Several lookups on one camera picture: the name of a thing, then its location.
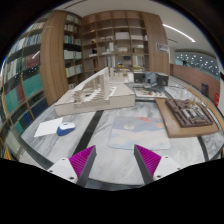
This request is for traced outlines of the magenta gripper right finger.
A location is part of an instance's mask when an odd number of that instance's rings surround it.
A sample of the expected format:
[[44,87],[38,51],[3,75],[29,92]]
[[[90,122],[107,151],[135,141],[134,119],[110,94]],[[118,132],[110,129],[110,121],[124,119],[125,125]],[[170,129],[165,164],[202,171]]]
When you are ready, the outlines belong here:
[[134,156],[145,185],[181,169],[170,156],[160,156],[137,144],[134,145]]

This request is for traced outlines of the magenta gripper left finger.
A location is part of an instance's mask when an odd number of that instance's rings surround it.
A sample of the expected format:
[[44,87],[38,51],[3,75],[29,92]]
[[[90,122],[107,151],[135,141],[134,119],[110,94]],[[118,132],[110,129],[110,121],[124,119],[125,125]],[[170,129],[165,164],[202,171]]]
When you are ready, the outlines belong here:
[[96,155],[96,146],[93,145],[78,152],[71,158],[61,158],[48,169],[48,172],[85,187]]

